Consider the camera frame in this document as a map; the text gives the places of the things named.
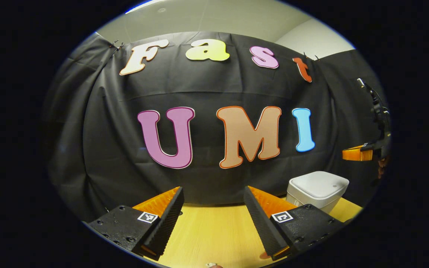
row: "white ceiling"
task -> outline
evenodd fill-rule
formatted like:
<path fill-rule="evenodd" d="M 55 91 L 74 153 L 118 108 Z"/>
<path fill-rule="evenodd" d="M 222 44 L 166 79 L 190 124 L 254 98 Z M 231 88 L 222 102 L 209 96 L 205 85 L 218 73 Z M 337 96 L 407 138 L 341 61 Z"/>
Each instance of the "white ceiling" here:
<path fill-rule="evenodd" d="M 117 44 L 175 32 L 228 32 L 276 42 L 308 14 L 276 0 L 162 0 L 121 15 L 97 32 Z"/>

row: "letter m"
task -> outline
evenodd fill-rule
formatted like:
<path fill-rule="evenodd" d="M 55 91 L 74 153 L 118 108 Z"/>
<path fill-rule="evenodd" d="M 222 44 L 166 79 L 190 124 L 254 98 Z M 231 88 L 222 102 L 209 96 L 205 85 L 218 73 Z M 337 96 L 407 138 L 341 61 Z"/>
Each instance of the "letter m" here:
<path fill-rule="evenodd" d="M 219 109 L 216 116 L 225 124 L 225 159 L 221 168 L 234 168 L 243 163 L 239 156 L 239 145 L 248 161 L 253 161 L 259 146 L 263 147 L 258 155 L 261 160 L 279 155 L 277 139 L 281 109 L 275 106 L 264 108 L 256 128 L 252 125 L 245 110 L 239 106 L 228 106 Z"/>

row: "yellow table surface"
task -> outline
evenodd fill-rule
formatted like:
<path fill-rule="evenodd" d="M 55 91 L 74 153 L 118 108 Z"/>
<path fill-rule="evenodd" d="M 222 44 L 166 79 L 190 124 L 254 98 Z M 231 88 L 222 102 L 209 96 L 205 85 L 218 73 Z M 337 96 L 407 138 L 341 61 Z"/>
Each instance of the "yellow table surface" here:
<path fill-rule="evenodd" d="M 341 198 L 329 215 L 344 222 L 361 209 Z M 223 268 L 259 268 L 274 262 L 259 258 L 264 248 L 246 205 L 206 207 L 185 203 L 182 212 L 156 263 L 172 268 L 207 268 L 207 263 Z"/>

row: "white lid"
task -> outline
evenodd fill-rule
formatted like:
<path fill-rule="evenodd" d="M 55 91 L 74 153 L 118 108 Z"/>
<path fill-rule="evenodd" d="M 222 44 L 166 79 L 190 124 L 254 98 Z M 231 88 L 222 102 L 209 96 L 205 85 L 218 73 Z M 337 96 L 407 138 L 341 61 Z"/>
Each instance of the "white lid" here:
<path fill-rule="evenodd" d="M 349 180 L 332 173 L 315 171 L 289 181 L 287 192 L 303 204 L 323 207 L 342 197 Z"/>

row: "white box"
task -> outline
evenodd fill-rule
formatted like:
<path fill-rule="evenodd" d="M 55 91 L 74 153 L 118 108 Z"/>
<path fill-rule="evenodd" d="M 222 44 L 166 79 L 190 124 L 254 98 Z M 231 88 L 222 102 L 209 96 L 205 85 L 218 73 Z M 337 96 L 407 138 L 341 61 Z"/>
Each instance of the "white box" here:
<path fill-rule="evenodd" d="M 315 171 L 289 180 L 286 201 L 296 206 L 312 204 L 329 213 L 344 195 L 349 180 L 329 172 Z"/>

